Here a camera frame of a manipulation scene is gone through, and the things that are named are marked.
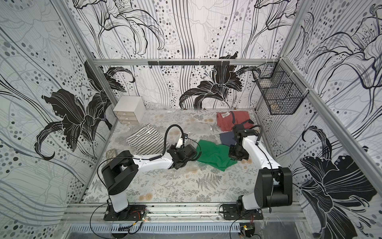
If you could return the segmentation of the dark blue garment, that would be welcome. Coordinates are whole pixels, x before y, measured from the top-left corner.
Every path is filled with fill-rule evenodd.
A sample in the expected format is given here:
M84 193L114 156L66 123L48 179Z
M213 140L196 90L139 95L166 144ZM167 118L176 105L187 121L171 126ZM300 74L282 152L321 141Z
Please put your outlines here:
M232 131L223 132L219 135L221 144L231 146L236 144L235 134Z

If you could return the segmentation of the green garment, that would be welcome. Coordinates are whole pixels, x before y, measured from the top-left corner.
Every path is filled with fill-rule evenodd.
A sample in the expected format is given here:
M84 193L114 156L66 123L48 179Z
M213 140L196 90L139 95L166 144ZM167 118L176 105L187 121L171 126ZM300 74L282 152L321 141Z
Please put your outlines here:
M212 166L220 171L237 164L236 160L229 157L229 147L223 144L215 144L211 141L199 140L197 152L200 157L198 162Z

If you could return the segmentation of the red garment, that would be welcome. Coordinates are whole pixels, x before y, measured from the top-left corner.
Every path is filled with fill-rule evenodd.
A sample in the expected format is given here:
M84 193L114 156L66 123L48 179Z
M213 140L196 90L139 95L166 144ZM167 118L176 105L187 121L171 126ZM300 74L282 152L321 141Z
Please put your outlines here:
M216 114L216 120L217 125L222 131L232 131L233 127L237 124L244 125L246 129L254 125L248 111L218 112Z

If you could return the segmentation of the black white striped garment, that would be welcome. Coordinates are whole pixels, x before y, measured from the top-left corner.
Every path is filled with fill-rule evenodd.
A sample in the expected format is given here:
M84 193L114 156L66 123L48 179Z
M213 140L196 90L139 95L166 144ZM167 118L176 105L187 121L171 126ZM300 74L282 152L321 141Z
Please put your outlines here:
M161 154L164 148L164 137L151 124L133 133L126 141L138 155Z

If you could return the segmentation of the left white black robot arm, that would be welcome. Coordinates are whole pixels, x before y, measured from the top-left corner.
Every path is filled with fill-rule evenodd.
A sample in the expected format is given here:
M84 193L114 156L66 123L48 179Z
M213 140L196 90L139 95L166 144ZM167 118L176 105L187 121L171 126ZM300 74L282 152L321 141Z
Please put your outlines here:
M167 147L167 136L172 128L178 128L181 132L181 145ZM192 145L186 145L189 139L178 124L170 125L164 135L162 152L151 155L133 155L125 150L116 157L105 160L105 166L101 169L103 184L108 192L108 205L110 211L116 213L126 212L129 202L125 193L137 173L153 171L157 169L179 169L187 165L189 161L196 161L202 155Z

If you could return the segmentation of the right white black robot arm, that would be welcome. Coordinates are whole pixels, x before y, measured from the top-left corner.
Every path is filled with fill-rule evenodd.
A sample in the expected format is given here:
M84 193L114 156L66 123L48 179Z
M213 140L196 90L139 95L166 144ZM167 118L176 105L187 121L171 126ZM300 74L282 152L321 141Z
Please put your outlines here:
M232 129L235 144L230 146L229 157L242 161L251 159L258 168L257 179L252 193L238 197L239 212L263 208L290 206L292 199L292 172L277 163L261 143L262 132L254 125L245 128L235 125Z

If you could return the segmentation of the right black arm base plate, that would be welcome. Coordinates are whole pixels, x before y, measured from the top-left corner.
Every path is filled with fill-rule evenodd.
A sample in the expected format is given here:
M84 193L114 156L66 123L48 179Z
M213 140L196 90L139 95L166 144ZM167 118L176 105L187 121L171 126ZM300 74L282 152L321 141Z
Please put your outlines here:
M263 220L264 216L261 209L239 211L234 204L222 204L219 212L223 214L225 220Z

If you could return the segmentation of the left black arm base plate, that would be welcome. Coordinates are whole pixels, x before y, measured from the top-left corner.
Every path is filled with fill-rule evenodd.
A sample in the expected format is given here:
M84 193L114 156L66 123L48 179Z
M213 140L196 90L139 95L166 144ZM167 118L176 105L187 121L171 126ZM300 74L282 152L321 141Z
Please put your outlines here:
M111 203L107 204L107 208L103 217L104 221L116 222L116 221L141 221L146 212L145 205L131 205L120 212L114 210Z

